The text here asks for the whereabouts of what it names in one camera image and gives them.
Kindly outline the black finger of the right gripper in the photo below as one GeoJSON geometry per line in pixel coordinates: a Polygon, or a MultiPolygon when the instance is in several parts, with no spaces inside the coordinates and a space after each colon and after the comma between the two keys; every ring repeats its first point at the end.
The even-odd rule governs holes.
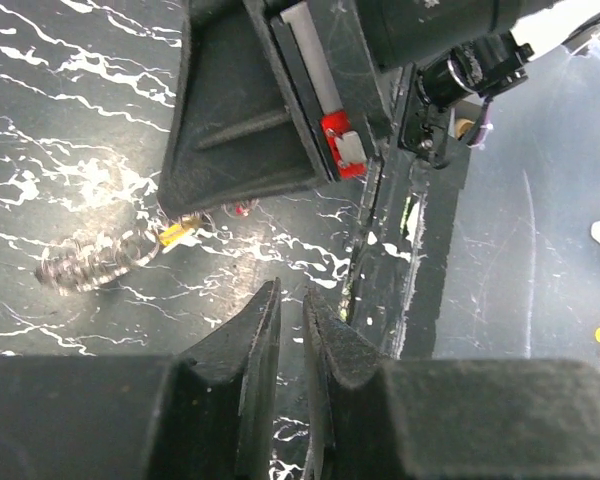
{"type": "Polygon", "coordinates": [[[317,103],[276,1],[186,1],[158,203],[169,217],[330,180],[317,103]]]}

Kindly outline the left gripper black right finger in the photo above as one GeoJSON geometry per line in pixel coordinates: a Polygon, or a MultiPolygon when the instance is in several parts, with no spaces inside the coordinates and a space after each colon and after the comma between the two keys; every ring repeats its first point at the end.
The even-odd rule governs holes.
{"type": "Polygon", "coordinates": [[[309,479],[600,479],[600,373],[571,360],[398,360],[303,301],[309,479]]]}

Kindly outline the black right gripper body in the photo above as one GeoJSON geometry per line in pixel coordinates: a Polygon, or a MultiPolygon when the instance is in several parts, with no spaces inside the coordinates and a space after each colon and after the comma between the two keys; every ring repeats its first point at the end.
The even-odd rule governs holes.
{"type": "Polygon", "coordinates": [[[520,54],[516,1],[276,1],[317,103],[330,180],[360,173],[381,140],[434,169],[452,107],[506,87],[520,54]]]}

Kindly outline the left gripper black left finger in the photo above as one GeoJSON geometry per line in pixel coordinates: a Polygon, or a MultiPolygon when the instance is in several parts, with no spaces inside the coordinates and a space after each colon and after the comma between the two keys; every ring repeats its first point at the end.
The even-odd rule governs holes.
{"type": "Polygon", "coordinates": [[[0,479],[264,479],[281,285],[177,355],[0,356],[0,479]]]}

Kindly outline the yellow key tag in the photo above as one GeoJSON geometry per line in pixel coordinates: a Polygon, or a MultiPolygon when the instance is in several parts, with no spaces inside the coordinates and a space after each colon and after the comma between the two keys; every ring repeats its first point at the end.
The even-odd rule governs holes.
{"type": "Polygon", "coordinates": [[[189,214],[175,221],[169,221],[158,229],[157,238],[160,243],[161,252],[166,254],[178,246],[187,236],[195,233],[201,224],[201,214],[189,214]]]}

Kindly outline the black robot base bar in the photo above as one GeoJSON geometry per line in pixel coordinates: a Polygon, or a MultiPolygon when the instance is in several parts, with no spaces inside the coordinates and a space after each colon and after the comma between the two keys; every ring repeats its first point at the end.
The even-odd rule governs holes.
{"type": "Polygon", "coordinates": [[[366,175],[338,314],[381,352],[430,358],[471,151],[450,140],[441,170],[391,148],[366,175]]]}

